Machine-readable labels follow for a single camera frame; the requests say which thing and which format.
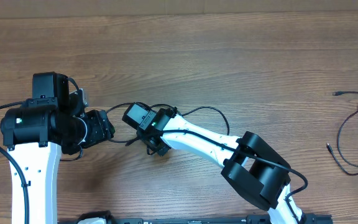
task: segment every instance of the wooden surface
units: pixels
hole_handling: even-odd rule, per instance
[[[358,176],[344,175],[325,148],[357,108],[358,96],[331,93],[358,91],[358,12],[0,20],[0,105],[30,98],[32,74],[47,71],[73,77],[92,108],[131,101],[182,112],[215,106],[231,134],[259,134],[306,175],[309,187],[295,195],[300,208],[358,223]],[[123,112],[109,115],[116,139],[135,133],[122,123]],[[225,132],[212,111],[188,119]],[[358,163],[358,117],[341,143]],[[0,223],[11,221],[10,178],[0,155]],[[302,184],[291,178],[293,189]],[[80,161],[60,164],[59,219],[96,210],[121,218],[263,213],[231,189],[218,167],[183,151],[150,157],[141,142],[104,142]]]
[[[0,0],[0,19],[358,10],[358,0]]]

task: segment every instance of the white arm segment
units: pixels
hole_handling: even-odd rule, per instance
[[[216,142],[226,144],[227,146],[236,149],[238,143],[236,140],[239,138],[237,136],[226,136],[223,134],[217,134],[207,129],[198,127],[194,124],[191,124],[185,120],[182,116],[176,115],[174,118],[170,119],[167,125],[164,127],[166,130],[184,130],[194,131],[198,134],[201,134],[207,138],[210,138]],[[188,152],[192,152],[198,156],[201,156],[204,159],[215,163],[219,167],[223,168],[223,161],[225,159],[230,159],[233,152],[227,149],[222,149],[221,147],[205,141],[197,136],[192,134],[185,133],[165,133],[161,139],[168,144],[172,149],[182,149]],[[290,185],[285,186],[278,198],[278,205],[276,209],[270,209],[268,214],[270,215],[270,222],[272,224],[297,224],[296,220],[293,218],[290,208],[288,207],[286,201],[284,201],[285,196],[290,193]],[[290,205],[298,216],[299,220],[302,216],[302,211],[300,208],[296,207],[295,202],[292,197],[290,197]]]
[[[48,142],[39,147],[37,142],[18,144],[9,154],[22,169],[29,191],[30,224],[56,224],[56,180],[62,148]],[[24,223],[22,182],[11,164],[12,174],[12,224]]]
[[[174,118],[170,119],[167,125],[164,127],[165,130],[189,130],[194,131],[198,134],[210,138],[216,142],[226,144],[227,146],[235,149],[238,146],[236,140],[239,138],[237,136],[227,136],[224,134],[214,133],[208,131],[207,129],[195,126],[194,124],[189,123],[182,116],[176,115]],[[232,151],[227,149],[222,149],[221,147],[212,144],[204,139],[201,139],[192,134],[185,133],[166,133],[161,139],[168,144],[172,149],[182,149],[188,152],[192,152],[198,156],[201,156],[204,159],[215,163],[219,167],[223,168],[223,161],[225,159],[230,159],[233,155]]]

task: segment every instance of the cable plug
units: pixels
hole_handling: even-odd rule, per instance
[[[331,153],[331,155],[333,155],[334,151],[333,151],[332,147],[329,145],[329,143],[327,143],[326,146],[327,146],[328,152]]]
[[[344,94],[344,92],[343,92],[343,91],[336,91],[336,92],[333,92],[333,96],[340,96],[340,95],[342,95],[342,94]]]

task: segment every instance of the wooden table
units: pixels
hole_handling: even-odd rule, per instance
[[[0,20],[0,105],[30,98],[32,74],[48,71],[73,77],[92,108],[132,101],[181,111],[215,106],[232,134],[259,134],[306,175],[309,187],[295,195],[300,208],[358,223],[358,176],[343,174],[325,148],[335,146],[358,104],[358,95],[332,96],[358,91],[358,12]],[[116,139],[135,134],[121,121],[124,110],[109,114]],[[188,119],[225,133],[213,111]],[[358,116],[341,139],[345,156],[358,163]],[[97,210],[121,218],[264,213],[219,173],[183,151],[150,157],[141,142],[104,142],[80,161],[60,164],[58,217]],[[302,184],[291,178],[293,189]],[[0,223],[11,222],[11,187],[0,155]]]

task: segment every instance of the wall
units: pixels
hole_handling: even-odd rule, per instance
[[[348,10],[358,0],[0,0],[0,19]]]

